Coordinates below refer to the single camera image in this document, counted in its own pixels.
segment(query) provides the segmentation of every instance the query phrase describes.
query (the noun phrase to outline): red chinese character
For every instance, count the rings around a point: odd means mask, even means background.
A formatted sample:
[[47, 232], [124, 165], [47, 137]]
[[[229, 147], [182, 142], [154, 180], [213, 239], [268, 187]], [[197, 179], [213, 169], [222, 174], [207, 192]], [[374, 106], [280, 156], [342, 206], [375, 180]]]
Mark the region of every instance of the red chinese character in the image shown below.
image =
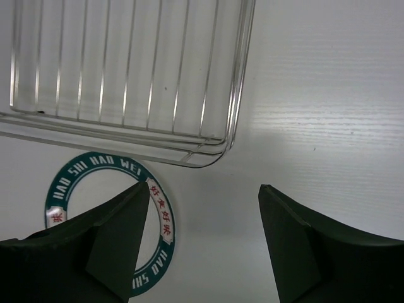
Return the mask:
[[162, 212], [163, 214], [163, 220], [170, 222], [170, 215], [166, 211]]
[[165, 235], [171, 234], [170, 225], [164, 224], [164, 229], [163, 229], [163, 231], [164, 231], [164, 234], [165, 234]]
[[162, 199], [160, 198], [160, 199], [158, 199], [157, 202], [160, 204], [160, 209], [165, 208], [165, 201], [164, 201], [164, 200], [162, 200]]
[[52, 215], [51, 216], [51, 218], [52, 218], [52, 220], [53, 220], [53, 223], [59, 223], [59, 222], [63, 222], [63, 214], [62, 213], [60, 213], [60, 214], [54, 214], [54, 215]]
[[150, 190], [153, 192], [153, 195], [158, 195], [159, 194], [159, 192], [160, 191], [158, 191], [158, 189], [157, 189], [157, 187], [155, 187], [155, 186], [152, 186], [151, 188], [150, 188]]

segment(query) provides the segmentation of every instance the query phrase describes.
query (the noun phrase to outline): wire rack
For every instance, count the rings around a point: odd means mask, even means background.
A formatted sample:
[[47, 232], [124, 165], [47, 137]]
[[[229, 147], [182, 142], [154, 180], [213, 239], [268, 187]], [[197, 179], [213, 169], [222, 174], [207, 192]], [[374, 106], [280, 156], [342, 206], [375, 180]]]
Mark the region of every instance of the wire rack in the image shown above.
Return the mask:
[[232, 147], [255, 0], [16, 0], [0, 134], [186, 167]]

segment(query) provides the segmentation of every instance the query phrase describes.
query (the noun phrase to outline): metal rack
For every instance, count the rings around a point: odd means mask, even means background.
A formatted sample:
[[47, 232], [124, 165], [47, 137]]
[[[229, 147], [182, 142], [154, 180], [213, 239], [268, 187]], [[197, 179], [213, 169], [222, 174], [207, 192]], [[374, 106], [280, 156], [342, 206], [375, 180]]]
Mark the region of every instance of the metal rack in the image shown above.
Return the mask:
[[205, 167], [232, 147], [255, 0], [16, 0], [3, 136]]

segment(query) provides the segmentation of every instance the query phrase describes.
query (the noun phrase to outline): white surface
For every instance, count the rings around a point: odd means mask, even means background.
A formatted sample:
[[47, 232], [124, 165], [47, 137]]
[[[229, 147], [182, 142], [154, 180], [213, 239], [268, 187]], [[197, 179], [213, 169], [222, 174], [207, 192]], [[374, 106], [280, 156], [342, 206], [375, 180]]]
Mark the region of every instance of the white surface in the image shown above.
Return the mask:
[[[258, 0], [234, 148], [202, 170], [147, 163], [174, 200], [178, 243], [167, 274], [135, 302], [278, 302], [260, 184], [404, 239], [403, 15], [402, 1]], [[44, 226], [52, 178], [79, 153], [0, 138], [0, 238]]]

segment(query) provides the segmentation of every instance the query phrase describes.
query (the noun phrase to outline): metal wire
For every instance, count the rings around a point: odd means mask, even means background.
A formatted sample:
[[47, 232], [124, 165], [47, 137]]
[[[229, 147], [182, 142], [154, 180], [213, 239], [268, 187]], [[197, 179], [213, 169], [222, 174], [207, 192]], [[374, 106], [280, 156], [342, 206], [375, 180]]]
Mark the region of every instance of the metal wire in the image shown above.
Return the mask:
[[[47, 110], [42, 110], [43, 108], [46, 108], [49, 105], [49, 98], [47, 97], [48, 91], [52, 91], [46, 87], [46, 79], [49, 79], [50, 74], [46, 69], [41, 69], [41, 64], [44, 63], [44, 60], [47, 58], [47, 54], [49, 54], [49, 45], [47, 45], [47, 41], [44, 40], [42, 41], [42, 36], [43, 36], [43, 27], [45, 24], [49, 24], [49, 21], [45, 22], [45, 18], [48, 18], [49, 15], [44, 13], [45, 9], [44, 6], [48, 5], [44, 0], [36, 0], [38, 1], [38, 11], [35, 11], [33, 13], [36, 13], [36, 19], [35, 19], [35, 24], [38, 25], [38, 29], [36, 31], [37, 35], [37, 44], [36, 48], [33, 50], [35, 53], [35, 62], [33, 63], [33, 69], [34, 69], [34, 74], [35, 74], [35, 80], [32, 83], [32, 88], [33, 88], [33, 95], [31, 99], [31, 105], [32, 107], [24, 108], [26, 104], [29, 105], [30, 100], [26, 96], [26, 83], [24, 82], [23, 85], [21, 84], [21, 91], [24, 92], [24, 102], [18, 102], [19, 100], [19, 87], [20, 87], [20, 64], [25, 60], [25, 58], [21, 58], [21, 28], [23, 26], [29, 26], [25, 25], [23, 23], [23, 8], [24, 8], [24, 1], [28, 0], [16, 0], [14, 3], [14, 13], [13, 13], [13, 33], [12, 33], [12, 51], [11, 51], [11, 72], [10, 72], [10, 107], [12, 112], [4, 112], [0, 108], [0, 122], [1, 125], [4, 125], [4, 123], [8, 123], [10, 125], [19, 127], [19, 128], [35, 128], [37, 131], [40, 132], [57, 132], [57, 133], [64, 133], [68, 134], [69, 137], [63, 137], [63, 139], [60, 140], [50, 140], [48, 138], [37, 138], [37, 141], [41, 142], [46, 142], [50, 143], [52, 142], [53, 144], [58, 144], [62, 146], [75, 146], [75, 147], [80, 147], [82, 149], [92, 149], [92, 150], [105, 150], [104, 148], [100, 148], [99, 146], [92, 145], [93, 143], [90, 143], [89, 140], [86, 140], [85, 138], [95, 138], [97, 140], [104, 140], [105, 144], [110, 145], [110, 143], [122, 143], [122, 144], [129, 144], [133, 146], [134, 151], [137, 146], [145, 146], [150, 149], [150, 151], [155, 152], [155, 150], [169, 150], [175, 153], [178, 153], [178, 157], [176, 159], [169, 158], [164, 155], [164, 152], [161, 154], [160, 157], [154, 157], [150, 156], [147, 153], [142, 154], [142, 153], [136, 153], [132, 152], [130, 155], [135, 156], [137, 158], [142, 158], [142, 159], [147, 159], [147, 160], [153, 160], [153, 161], [158, 161], [158, 162], [163, 162], [163, 163], [169, 163], [169, 164], [174, 164], [174, 165], [181, 165], [181, 166], [187, 166], [187, 167], [205, 167], [207, 165], [211, 165], [212, 163], [215, 163], [217, 160], [222, 158], [226, 152], [232, 147], [232, 144], [234, 142], [234, 137], [237, 129], [237, 123], [238, 123], [238, 118], [239, 118], [239, 110], [240, 110], [240, 102], [241, 102], [241, 97], [242, 97], [242, 89], [243, 89], [243, 82], [245, 78], [245, 72], [246, 72], [246, 62], [247, 62], [247, 55], [248, 55], [248, 46], [249, 46], [249, 39], [251, 36], [251, 25], [253, 23], [253, 13], [254, 13], [254, 5], [255, 5], [255, 0], [240, 0], [238, 1], [232, 1], [228, 2], [230, 3], [229, 5], [234, 5], [237, 6], [237, 10], [239, 12], [239, 18], [236, 19], [234, 17], [233, 20], [227, 20], [226, 22], [232, 21], [234, 22], [234, 33], [235, 33], [235, 44], [234, 48], [229, 48], [230, 52], [227, 52], [228, 54], [231, 55], [233, 52], [233, 61], [232, 61], [232, 66], [230, 68], [229, 66], [229, 75], [230, 75], [230, 87], [228, 88], [228, 93], [229, 93], [229, 99], [228, 100], [217, 100], [214, 94], [214, 90], [210, 90], [211, 88], [211, 81], [212, 81], [212, 75], [217, 73], [215, 69], [212, 68], [213, 65], [213, 58], [215, 56], [215, 49], [221, 49], [223, 45], [221, 45], [219, 42], [221, 42], [220, 39], [217, 39], [217, 32], [218, 31], [218, 24], [219, 24], [219, 16], [222, 16], [224, 13], [228, 12], [226, 8], [226, 4], [223, 5], [223, 10], [221, 10], [221, 5], [222, 2], [219, 2], [219, 0], [215, 0], [214, 5], [209, 7], [210, 13], [213, 16], [213, 24], [212, 23], [207, 23], [204, 22], [202, 24], [199, 24], [198, 26], [205, 26], [207, 35], [210, 35], [208, 38], [208, 41], [210, 41], [209, 44], [202, 45], [201, 50], [199, 50], [201, 53], [204, 52], [203, 57], [207, 57], [206, 63], [206, 73], [203, 75], [203, 80], [201, 83], [198, 83], [198, 87], [203, 88], [201, 93], [203, 93], [202, 96], [199, 96], [195, 98], [195, 100], [188, 100], [188, 95], [189, 95], [189, 89], [183, 86], [183, 81], [182, 81], [182, 76], [185, 75], [183, 71], [186, 70], [186, 68], [189, 68], [189, 58], [185, 58], [184, 54], [186, 52], [188, 44], [192, 44], [192, 39], [190, 42], [187, 42], [187, 38], [190, 35], [189, 30], [189, 22], [190, 20], [194, 20], [191, 18], [194, 18], [194, 15], [190, 14], [191, 8], [193, 7], [191, 5], [192, 0], [186, 0], [184, 2], [185, 10], [183, 8], [176, 13], [176, 17], [173, 20], [174, 24], [178, 25], [179, 27], [176, 29], [178, 31], [181, 31], [181, 42], [178, 43], [177, 49], [178, 49], [178, 56], [179, 56], [179, 65], [177, 67], [177, 74], [176, 74], [176, 82], [175, 82], [175, 87], [172, 87], [175, 91], [175, 97], [174, 97], [174, 106], [171, 107], [169, 110], [168, 114], [170, 115], [170, 127], [155, 127], [151, 128], [150, 127], [150, 119], [151, 119], [151, 108], [152, 108], [152, 102], [153, 102], [153, 115], [155, 115], [154, 110], [156, 109], [156, 115], [159, 115], [159, 109], [161, 113], [162, 108], [167, 108], [167, 107], [162, 107], [162, 104], [164, 102], [170, 102], [169, 100], [164, 100], [164, 97], [162, 97], [162, 100], [159, 100], [157, 98], [157, 94], [155, 94], [156, 90], [161, 90], [161, 83], [156, 82], [156, 77], [159, 75], [160, 76], [160, 68], [162, 67], [162, 64], [164, 65], [164, 62], [160, 62], [160, 53], [159, 50], [163, 51], [164, 50], [164, 43], [166, 43], [167, 39], [166, 37], [160, 36], [160, 30], [162, 26], [166, 26], [162, 24], [162, 10], [165, 10], [165, 6], [167, 5], [167, 13], [173, 12], [172, 10], [169, 9], [169, 6], [176, 7], [178, 8], [179, 6], [174, 6], [171, 2], [164, 2], [162, 0], [159, 0], [158, 2], [158, 11], [157, 11], [157, 19], [156, 23], [154, 23], [155, 27], [155, 36], [153, 37], [154, 39], [154, 44], [151, 47], [151, 49], [148, 49], [147, 51], [150, 53], [150, 59], [152, 58], [151, 61], [151, 66], [149, 71], [151, 70], [151, 75], [150, 75], [150, 82], [148, 85], [148, 96], [146, 100], [144, 100], [144, 103], [146, 104], [146, 115], [142, 112], [137, 111], [137, 116], [142, 116], [143, 118], [140, 118], [140, 122], [143, 121], [144, 126], [135, 126], [133, 124], [133, 117], [129, 116], [129, 113], [133, 112], [128, 112], [128, 105], [133, 103], [133, 102], [141, 102], [139, 99], [139, 96], [136, 97], [136, 100], [132, 97], [131, 93], [129, 93], [129, 88], [131, 87], [132, 83], [130, 80], [131, 73], [138, 72], [135, 68], [131, 67], [131, 63], [134, 58], [137, 58], [137, 53], [134, 52], [134, 45], [137, 45], [139, 43], [139, 40], [136, 39], [136, 36], [138, 33], [136, 32], [135, 29], [135, 20], [137, 20], [137, 16], [139, 14], [142, 14], [143, 12], [141, 9], [145, 6], [138, 6], [138, 2], [142, 0], [126, 0], [126, 1], [132, 1], [130, 2], [132, 4], [131, 6], [131, 15], [128, 17], [127, 24], [128, 24], [128, 32], [129, 32], [129, 37], [124, 38], [128, 39], [128, 47], [125, 50], [125, 57], [126, 57], [126, 62], [124, 66], [124, 70], [122, 71], [122, 85], [123, 85], [123, 96], [121, 98], [117, 98], [116, 100], [112, 99], [110, 100], [110, 95], [109, 91], [108, 93], [108, 103], [105, 103], [105, 90], [106, 90], [106, 84], [108, 85], [109, 79], [110, 79], [110, 71], [107, 70], [107, 58], [111, 58], [111, 64], [114, 62], [114, 58], [116, 58], [116, 54], [114, 53], [114, 48], [109, 48], [110, 43], [109, 42], [109, 36], [113, 37], [114, 33], [112, 32], [115, 27], [110, 28], [110, 23], [111, 22], [116, 22], [113, 18], [116, 18], [116, 14], [111, 15], [111, 6], [115, 5], [111, 0], [102, 0], [103, 2], [97, 2], [97, 3], [89, 3], [88, 0], [83, 0], [83, 17], [82, 17], [82, 33], [80, 37], [80, 46], [78, 46], [79, 51], [78, 51], [78, 62], [80, 63], [78, 65], [78, 79], [74, 81], [76, 84], [73, 85], [73, 93], [76, 97], [73, 97], [73, 100], [71, 104], [65, 104], [63, 103], [63, 111], [60, 109], [60, 103], [61, 103], [61, 98], [71, 98], [70, 97], [70, 91], [69, 88], [71, 84], [69, 84], [68, 77], [65, 78], [64, 74], [62, 74], [62, 63], [65, 65], [64, 61], [64, 51], [65, 51], [65, 45], [69, 45], [69, 41], [67, 40], [69, 37], [68, 35], [65, 36], [64, 32], [65, 29], [70, 26], [69, 20], [65, 18], [65, 11], [66, 11], [66, 6], [71, 3], [70, 0], [60, 0], [61, 1], [61, 12], [59, 11], [58, 13], [61, 14], [60, 17], [60, 29], [58, 30], [59, 36], [57, 38], [57, 43], [58, 43], [58, 49], [57, 49], [57, 72], [53, 77], [56, 77], [56, 96], [54, 96], [53, 100], [53, 109], [55, 109], [54, 114], [52, 114], [52, 111], [47, 111]], [[105, 27], [102, 27], [100, 29], [101, 34], [101, 41], [102, 43], [102, 51], [100, 53], [100, 56], [102, 56], [102, 61], [101, 65], [98, 67], [101, 67], [101, 75], [100, 76], [100, 86], [98, 90], [98, 98], [97, 97], [92, 97], [91, 95], [86, 94], [86, 104], [89, 102], [90, 104], [96, 103], [98, 105], [98, 109], [95, 112], [89, 112], [89, 107], [84, 107], [83, 105], [83, 89], [88, 83], [87, 78], [85, 78], [85, 73], [88, 68], [90, 70], [92, 68], [95, 68], [95, 66], [88, 67], [86, 62], [90, 55], [90, 53], [86, 53], [87, 49], [91, 49], [91, 47], [88, 46], [88, 44], [91, 44], [91, 36], [93, 36], [93, 32], [91, 31], [92, 35], [88, 35], [89, 27], [92, 25], [92, 20], [89, 19], [89, 11], [93, 9], [95, 5], [105, 5], [105, 12], [103, 13], [104, 16], [102, 16], [102, 24], [105, 24]], [[106, 83], [106, 74], [108, 73], [108, 83]], [[63, 87], [63, 92], [66, 91], [66, 95], [61, 95], [61, 87]], [[111, 112], [110, 106], [115, 106], [120, 107], [119, 110], [119, 120], [114, 120], [114, 122], [106, 122], [106, 119], [103, 119], [104, 116], [105, 118], [110, 117]], [[199, 113], [196, 117], [188, 117], [187, 118], [187, 123], [191, 122], [195, 124], [194, 128], [189, 128], [189, 127], [184, 127], [183, 121], [179, 123], [179, 113], [183, 113], [183, 110], [179, 112], [179, 108], [184, 107], [186, 108], [199, 108]], [[225, 126], [225, 133], [223, 135], [217, 133], [211, 133], [211, 128], [209, 129], [208, 126], [211, 125], [211, 122], [213, 117], [215, 115], [212, 115], [212, 113], [215, 113], [220, 107], [226, 108], [226, 116], [223, 117], [223, 124]], [[66, 110], [73, 110], [72, 115], [67, 115], [65, 114]], [[94, 116], [89, 116], [86, 119], [82, 118], [82, 113], [91, 113], [91, 115], [94, 113]], [[13, 134], [14, 137], [20, 138], [21, 134]], [[26, 138], [27, 140], [32, 140], [33, 137], [31, 136], [22, 136]], [[74, 140], [80, 141], [81, 139], [85, 139], [82, 144], [76, 144], [76, 141], [70, 141], [69, 139], [72, 138]], [[121, 148], [119, 148], [119, 145], [117, 148], [110, 148], [108, 149], [109, 152], [111, 153], [116, 153], [116, 154], [127, 154], [126, 152], [123, 152]], [[196, 158], [204, 156], [206, 158], [205, 163], [196, 163]]]

